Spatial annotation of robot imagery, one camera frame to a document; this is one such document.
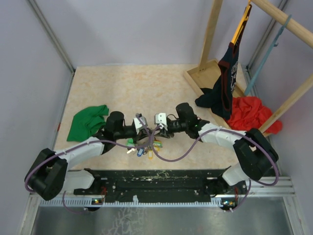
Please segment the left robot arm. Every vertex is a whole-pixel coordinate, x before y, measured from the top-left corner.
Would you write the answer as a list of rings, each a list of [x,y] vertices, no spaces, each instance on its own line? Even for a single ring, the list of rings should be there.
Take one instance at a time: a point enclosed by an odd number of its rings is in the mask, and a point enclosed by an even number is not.
[[[43,149],[25,176],[24,187],[49,201],[60,193],[85,189],[91,194],[102,188],[100,180],[89,170],[72,170],[88,159],[104,155],[115,146],[122,147],[118,140],[137,138],[147,128],[146,118],[136,114],[131,125],[124,124],[124,114],[112,112],[106,124],[87,140],[70,148],[53,151]]]

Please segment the red cloth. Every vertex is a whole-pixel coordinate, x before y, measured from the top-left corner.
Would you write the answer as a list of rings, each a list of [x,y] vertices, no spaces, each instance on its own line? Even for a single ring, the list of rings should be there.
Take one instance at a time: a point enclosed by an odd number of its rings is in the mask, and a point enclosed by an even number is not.
[[[258,97],[234,97],[232,114],[226,123],[233,130],[249,131],[259,129],[271,116],[271,109],[264,106]]]

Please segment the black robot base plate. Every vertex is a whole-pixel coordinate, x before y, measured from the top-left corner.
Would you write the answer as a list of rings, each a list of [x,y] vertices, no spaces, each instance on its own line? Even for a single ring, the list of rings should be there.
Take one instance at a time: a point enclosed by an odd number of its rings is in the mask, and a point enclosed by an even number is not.
[[[219,181],[222,169],[88,170],[95,176],[94,183],[89,189],[74,190],[74,195],[99,195],[103,189],[108,192],[194,189],[201,194],[215,195],[229,193],[234,187]]]

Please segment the wooden clothes rack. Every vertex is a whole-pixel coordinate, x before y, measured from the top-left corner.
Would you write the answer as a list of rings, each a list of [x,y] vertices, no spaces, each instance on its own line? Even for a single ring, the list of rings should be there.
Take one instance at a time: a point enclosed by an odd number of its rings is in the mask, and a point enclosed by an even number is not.
[[[201,91],[202,87],[210,87],[212,88],[214,83],[220,76],[220,69],[218,67],[218,60],[212,59],[208,60],[208,55],[211,50],[211,45],[213,42],[220,10],[222,8],[222,0],[213,0],[211,5],[210,16],[208,19],[206,32],[204,36],[204,42],[201,52],[201,58],[199,64],[190,69],[183,72],[183,76],[186,81],[189,83],[191,88],[195,91],[197,95],[202,95]],[[291,32],[294,36],[300,39],[309,47],[313,47],[313,33],[306,29],[304,26],[299,24],[297,21],[293,20],[291,17],[287,16],[284,13],[287,4],[289,3],[287,0],[282,0],[279,2],[278,6],[274,6],[268,0],[249,0],[248,4],[254,3],[257,7],[259,7],[262,11],[268,14],[272,20],[267,27],[266,34],[262,37],[260,41],[256,53],[253,56],[251,62],[245,67],[240,68],[239,78],[244,79],[245,82],[241,84],[237,82],[237,86],[235,88],[234,95],[236,97],[244,97],[249,95],[248,91],[252,91],[252,89],[248,89],[249,85],[252,83],[252,77],[250,74],[251,67],[257,57],[257,53],[264,46],[265,41],[267,40],[267,36],[270,34],[276,23],[282,24],[286,22],[285,29]],[[261,127],[260,131],[263,132],[265,137],[271,136],[271,133],[266,132],[266,128],[269,128],[271,124],[274,124],[292,105],[294,105],[311,87],[313,86],[313,76],[310,75],[300,86],[297,88],[288,99],[273,113],[273,115],[267,120]]]

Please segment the dark navy jersey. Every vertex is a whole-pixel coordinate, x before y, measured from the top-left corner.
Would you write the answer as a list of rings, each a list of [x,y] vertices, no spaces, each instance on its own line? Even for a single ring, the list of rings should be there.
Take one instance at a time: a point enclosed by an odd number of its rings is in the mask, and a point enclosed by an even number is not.
[[[233,92],[236,86],[240,43],[229,43],[218,62],[221,75],[213,88],[202,88],[203,95],[195,100],[198,107],[209,108],[217,116],[229,120],[232,114]]]

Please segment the aluminium frame rail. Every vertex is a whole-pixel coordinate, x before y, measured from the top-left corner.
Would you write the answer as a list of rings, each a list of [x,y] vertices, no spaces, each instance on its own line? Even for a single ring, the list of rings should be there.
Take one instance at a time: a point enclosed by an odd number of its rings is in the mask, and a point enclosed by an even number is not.
[[[276,198],[293,197],[295,191],[291,180],[281,177],[274,186],[265,186],[258,182],[247,180],[240,182],[226,194],[201,194],[194,189],[177,189],[174,191],[139,191],[139,192],[108,192],[101,190],[99,195],[58,195],[54,199],[38,200],[40,207],[64,207],[72,211],[73,208],[95,210],[100,207],[213,207],[224,211],[233,211],[247,198]]]

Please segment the blue clothes hanger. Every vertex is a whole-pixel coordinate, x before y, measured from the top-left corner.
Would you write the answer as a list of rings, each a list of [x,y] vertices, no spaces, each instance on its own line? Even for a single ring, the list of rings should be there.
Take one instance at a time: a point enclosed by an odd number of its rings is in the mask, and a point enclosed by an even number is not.
[[[260,62],[260,64],[259,64],[259,66],[258,66],[258,68],[257,68],[257,70],[256,70],[256,72],[255,72],[255,74],[252,76],[250,82],[249,82],[248,85],[247,85],[247,88],[245,89],[245,92],[244,92],[244,95],[245,95],[245,96],[247,96],[247,95],[250,94],[250,92],[251,92],[251,90],[252,90],[252,88],[253,88],[253,86],[254,86],[254,83],[256,82],[256,80],[257,80],[257,78],[258,78],[258,76],[259,76],[259,73],[261,72],[263,66],[265,65],[265,63],[266,63],[266,61],[267,61],[267,59],[268,59],[268,57],[269,57],[271,51],[273,50],[274,47],[277,47],[277,46],[278,46],[278,42],[277,42],[277,41],[278,41],[278,38],[279,38],[280,35],[283,33],[284,29],[287,27],[287,25],[288,25],[288,23],[289,23],[291,17],[292,17],[292,14],[288,15],[288,17],[287,17],[285,23],[284,23],[284,24],[280,27],[280,29],[277,31],[277,34],[276,34],[275,38],[273,39],[272,43],[271,43],[270,46],[268,47],[268,49],[267,49],[267,51],[266,51],[264,57],[262,58],[262,60],[261,60],[261,62]]]

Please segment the green cloth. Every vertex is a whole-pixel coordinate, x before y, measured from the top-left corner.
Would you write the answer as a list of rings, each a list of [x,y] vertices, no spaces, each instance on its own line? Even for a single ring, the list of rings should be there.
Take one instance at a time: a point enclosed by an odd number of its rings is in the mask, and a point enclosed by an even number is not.
[[[105,116],[109,115],[107,105],[90,106],[74,115],[67,141],[82,142],[94,135],[106,124]]]

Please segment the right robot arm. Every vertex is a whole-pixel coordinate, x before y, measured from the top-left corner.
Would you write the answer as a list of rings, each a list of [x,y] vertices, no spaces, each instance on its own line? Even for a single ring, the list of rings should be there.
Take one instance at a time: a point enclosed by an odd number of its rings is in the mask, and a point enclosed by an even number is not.
[[[172,138],[175,133],[185,132],[195,142],[213,143],[235,152],[238,163],[227,168],[219,177],[221,192],[231,193],[237,183],[245,180],[259,183],[270,169],[275,172],[271,185],[278,183],[278,154],[258,129],[236,131],[214,125],[197,117],[188,103],[177,105],[176,112],[178,118],[175,120],[169,119],[165,113],[155,115],[160,136]]]

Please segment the large metal keyring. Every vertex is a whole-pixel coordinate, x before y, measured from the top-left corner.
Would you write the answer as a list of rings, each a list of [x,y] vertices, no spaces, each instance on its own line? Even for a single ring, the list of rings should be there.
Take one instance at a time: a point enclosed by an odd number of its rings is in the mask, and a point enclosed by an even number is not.
[[[144,148],[152,148],[155,140],[155,133],[153,131],[147,132],[147,140],[143,144]]]

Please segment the yellow clothes hanger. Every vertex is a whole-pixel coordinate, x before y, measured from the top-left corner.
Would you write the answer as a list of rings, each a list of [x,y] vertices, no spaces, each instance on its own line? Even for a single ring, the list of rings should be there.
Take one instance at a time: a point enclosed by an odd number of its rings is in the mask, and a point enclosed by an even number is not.
[[[242,16],[242,18],[240,19],[240,22],[239,22],[239,24],[238,24],[238,26],[237,26],[237,29],[236,29],[236,31],[235,31],[235,33],[234,33],[234,35],[233,35],[232,40],[231,40],[231,43],[232,43],[233,45],[236,44],[236,42],[237,42],[237,40],[238,40],[238,38],[239,38],[239,36],[240,36],[242,30],[243,30],[244,22],[246,22],[246,21],[248,20],[248,18],[249,18],[249,11],[251,10],[251,8],[252,8],[251,0],[248,0],[248,1],[247,1],[247,6],[245,7],[245,11],[244,11],[244,13],[243,13],[243,16]]]

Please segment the bunch of tagged keys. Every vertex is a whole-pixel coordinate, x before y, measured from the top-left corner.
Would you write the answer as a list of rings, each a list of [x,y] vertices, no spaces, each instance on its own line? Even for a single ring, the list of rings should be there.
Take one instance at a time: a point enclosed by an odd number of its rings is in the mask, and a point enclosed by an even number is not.
[[[148,145],[146,147],[137,147],[133,141],[133,139],[127,140],[127,154],[131,154],[133,152],[136,152],[136,155],[138,157],[142,157],[146,155],[149,160],[152,160],[154,157],[154,151],[152,150],[152,147],[154,147],[155,151],[158,153],[160,149],[163,147],[163,144],[161,141],[154,139],[153,145]]]

